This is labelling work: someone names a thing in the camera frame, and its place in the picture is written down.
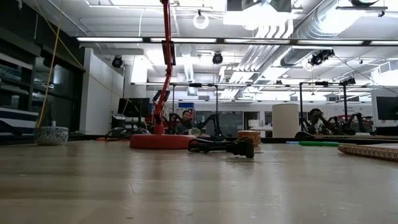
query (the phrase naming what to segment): white cylinder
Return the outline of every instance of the white cylinder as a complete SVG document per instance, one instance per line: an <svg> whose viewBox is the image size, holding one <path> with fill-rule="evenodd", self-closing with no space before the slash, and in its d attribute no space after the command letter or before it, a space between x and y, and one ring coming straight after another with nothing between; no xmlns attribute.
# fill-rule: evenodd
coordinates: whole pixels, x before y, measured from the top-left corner
<svg viewBox="0 0 398 224"><path fill-rule="evenodd" d="M284 103L272 106L273 138L294 138L299 131L298 104Z"/></svg>

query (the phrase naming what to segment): computer monitor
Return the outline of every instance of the computer monitor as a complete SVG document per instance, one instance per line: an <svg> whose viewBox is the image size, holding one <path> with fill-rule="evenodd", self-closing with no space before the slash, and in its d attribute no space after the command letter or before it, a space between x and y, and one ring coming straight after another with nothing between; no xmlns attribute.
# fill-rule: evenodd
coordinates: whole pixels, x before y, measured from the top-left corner
<svg viewBox="0 0 398 224"><path fill-rule="evenodd" d="M147 117L149 114L149 98L129 98L129 102L124 98L119 99L118 114L123 114L128 118L138 118L140 117L140 108L141 117Z"/></svg>
<svg viewBox="0 0 398 224"><path fill-rule="evenodd" d="M398 121L398 97L376 97L379 120Z"/></svg>

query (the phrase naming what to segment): ceiling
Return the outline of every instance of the ceiling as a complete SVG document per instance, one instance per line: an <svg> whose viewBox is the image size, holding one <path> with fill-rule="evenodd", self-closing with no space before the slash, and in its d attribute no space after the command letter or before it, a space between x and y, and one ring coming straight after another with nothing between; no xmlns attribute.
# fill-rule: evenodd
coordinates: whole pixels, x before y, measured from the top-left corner
<svg viewBox="0 0 398 224"><path fill-rule="evenodd" d="M25 3L37 9L36 3L39 4L44 16L54 24L58 24L60 15L61 0L23 0ZM299 0L301 2L302 11L291 13L294 25L294 33L301 29L306 16L314 7L319 5L322 0ZM109 8L113 4L129 4L136 6L138 4L157 4L159 0L146 1L126 1L126 0L64 0L62 11L64 16L62 21L62 30L70 36L98 36L98 37L163 37L164 36L164 20L160 10L153 9L117 9ZM181 5L189 4L213 7L213 9L203 9L203 13L209 15L209 25L206 29L197 29L193 25L193 18L197 14L196 10L175 10L172 16L172 36L173 37L254 37L256 30L247 30L243 26L231 26L223 24L223 18L226 16L224 8L226 0L210 1L210 0L181 0ZM398 36L398 8L397 11L388 10L384 17L378 17L380 12L372 11L364 13L351 26L339 33L336 38L339 39L396 39ZM333 21L333 23L343 25L344 21ZM152 68L148 71L148 79L150 82L162 82L164 79L165 65L162 55L162 47L160 44L97 44L100 50L126 50L126 49L142 49L144 55L149 60ZM197 59L193 63L193 71L200 80L200 76L207 77L208 74L218 75L223 65L237 65L248 51L248 45L215 45L215 44L198 44L194 45L197 51ZM329 80L332 81L336 77L346 75L347 77L354 75L357 83L369 83L370 70L375 69L378 65L398 58L397 47L334 47L336 57L330 58L328 61L315 69L308 68L308 55L297 66L286 69L276 79L285 83L297 84L302 81L311 80ZM221 52L224 57L222 65L213 65L211 62L214 52ZM129 63L134 59L134 54L124 54L124 60ZM183 63L179 63L174 68L174 76L184 73Z"/></svg>

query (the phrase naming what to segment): red robotic arm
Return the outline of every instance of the red robotic arm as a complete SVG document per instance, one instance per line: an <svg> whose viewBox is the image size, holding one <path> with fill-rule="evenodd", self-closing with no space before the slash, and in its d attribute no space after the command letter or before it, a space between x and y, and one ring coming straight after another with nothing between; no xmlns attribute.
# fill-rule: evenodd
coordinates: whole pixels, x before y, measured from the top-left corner
<svg viewBox="0 0 398 224"><path fill-rule="evenodd" d="M163 13L164 13L164 32L165 32L165 59L166 59L166 80L164 81L162 93L160 94L159 102L155 103L155 128L154 134L164 134L163 127L163 108L165 103L166 91L169 89L170 80L173 72L172 65L172 36L171 36L171 20L170 20L170 1L169 0L160 0L163 4Z"/></svg>

